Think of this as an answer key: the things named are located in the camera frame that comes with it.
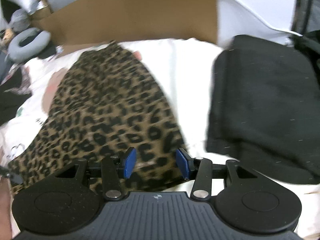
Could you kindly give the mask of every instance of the blue rubber pad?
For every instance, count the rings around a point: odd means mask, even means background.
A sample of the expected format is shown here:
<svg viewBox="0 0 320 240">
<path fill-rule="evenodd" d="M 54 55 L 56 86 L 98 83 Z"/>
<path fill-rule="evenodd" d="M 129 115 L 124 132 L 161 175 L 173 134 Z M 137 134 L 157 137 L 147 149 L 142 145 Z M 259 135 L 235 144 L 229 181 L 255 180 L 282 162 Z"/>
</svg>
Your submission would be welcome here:
<svg viewBox="0 0 320 240">
<path fill-rule="evenodd" d="M 188 162 L 179 149 L 176 150 L 176 164 L 178 165 L 183 178 L 189 179 L 190 170 L 189 170 Z"/>
<path fill-rule="evenodd" d="M 129 153 L 129 156 L 125 160 L 124 164 L 124 178 L 128 179 L 131 176 L 133 168 L 136 164 L 137 160 L 137 150 L 133 148 L 133 150 Z"/>
</svg>

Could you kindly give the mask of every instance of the leopard print clothing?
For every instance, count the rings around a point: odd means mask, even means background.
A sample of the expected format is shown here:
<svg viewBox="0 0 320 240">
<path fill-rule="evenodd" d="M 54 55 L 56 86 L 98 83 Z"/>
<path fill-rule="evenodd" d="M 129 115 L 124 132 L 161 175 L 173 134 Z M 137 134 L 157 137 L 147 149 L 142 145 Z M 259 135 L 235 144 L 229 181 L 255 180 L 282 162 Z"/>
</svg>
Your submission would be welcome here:
<svg viewBox="0 0 320 240">
<path fill-rule="evenodd" d="M 112 42 L 86 51 L 62 79 L 49 117 L 31 145 L 9 163 L 23 177 L 13 193 L 72 160 L 99 162 L 137 149 L 124 190 L 162 190 L 181 182 L 175 149 L 183 139 L 169 104 L 152 75 L 131 52 Z M 102 189 L 99 179 L 90 188 Z"/>
</svg>

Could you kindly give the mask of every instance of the ribbed black surface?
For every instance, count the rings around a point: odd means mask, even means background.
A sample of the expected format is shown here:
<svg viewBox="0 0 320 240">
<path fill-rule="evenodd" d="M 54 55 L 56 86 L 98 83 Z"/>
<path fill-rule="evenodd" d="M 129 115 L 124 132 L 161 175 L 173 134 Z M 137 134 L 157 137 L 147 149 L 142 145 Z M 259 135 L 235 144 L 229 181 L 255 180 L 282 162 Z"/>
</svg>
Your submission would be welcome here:
<svg viewBox="0 0 320 240">
<path fill-rule="evenodd" d="M 126 200 L 108 202 L 86 227 L 63 236 L 28 232 L 16 240 L 295 240 L 292 232 L 277 236 L 250 236 L 226 226 L 210 205 L 190 200 L 184 192 L 132 192 Z"/>
</svg>

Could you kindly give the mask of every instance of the black fabric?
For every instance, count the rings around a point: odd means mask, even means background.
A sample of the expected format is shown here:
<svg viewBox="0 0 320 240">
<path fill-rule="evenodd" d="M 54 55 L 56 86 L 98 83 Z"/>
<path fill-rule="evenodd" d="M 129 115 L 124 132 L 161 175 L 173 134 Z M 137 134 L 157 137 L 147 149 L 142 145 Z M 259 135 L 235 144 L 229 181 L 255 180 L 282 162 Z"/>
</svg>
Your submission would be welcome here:
<svg viewBox="0 0 320 240">
<path fill-rule="evenodd" d="M 294 46 L 306 55 L 312 63 L 320 87 L 320 31 L 306 33 L 303 37 L 294 37 Z"/>
<path fill-rule="evenodd" d="M 31 96 L 17 95 L 13 92 L 6 92 L 11 88 L 20 87 L 22 82 L 22 73 L 19 68 L 13 76 L 0 86 L 0 125 L 8 122 L 16 116 L 18 108 Z"/>
<path fill-rule="evenodd" d="M 274 179 L 320 183 L 320 90 L 309 60 L 239 35 L 213 70 L 206 150 Z"/>
</svg>

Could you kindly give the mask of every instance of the bed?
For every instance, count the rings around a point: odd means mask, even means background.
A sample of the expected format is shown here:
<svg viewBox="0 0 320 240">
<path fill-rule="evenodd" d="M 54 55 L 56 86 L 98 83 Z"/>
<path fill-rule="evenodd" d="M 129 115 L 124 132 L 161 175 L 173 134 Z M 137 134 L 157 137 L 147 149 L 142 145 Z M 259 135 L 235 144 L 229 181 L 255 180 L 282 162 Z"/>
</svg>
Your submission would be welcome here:
<svg viewBox="0 0 320 240">
<path fill-rule="evenodd" d="M 142 62 L 159 83 L 171 104 L 189 154 L 192 157 L 208 158 L 218 164 L 224 164 L 230 159 L 204 150 L 212 91 L 212 63 L 222 49 L 196 39 L 135 41 L 123 42 L 121 45 L 130 51 L 141 53 Z M 105 46 L 89 49 L 101 49 Z M 14 119 L 0 127 L 4 149 L 1 165 L 6 165 L 20 155 L 32 142 L 47 119 L 47 114 L 42 110 L 42 99 L 50 78 L 60 69 L 70 68 L 84 50 L 52 61 L 34 58 L 26 63 L 25 66 L 29 68 L 31 76 L 33 95 L 18 109 Z M 291 185 L 277 182 L 292 190 L 302 202 L 302 214 L 295 232 L 305 239 L 318 239 L 320 185 Z M 192 181 L 189 181 L 167 191 L 186 191 L 190 194 L 191 188 Z M 212 195 L 216 195 L 222 189 L 221 179 L 212 180 Z M 15 236 L 19 229 L 13 217 L 12 229 Z"/>
</svg>

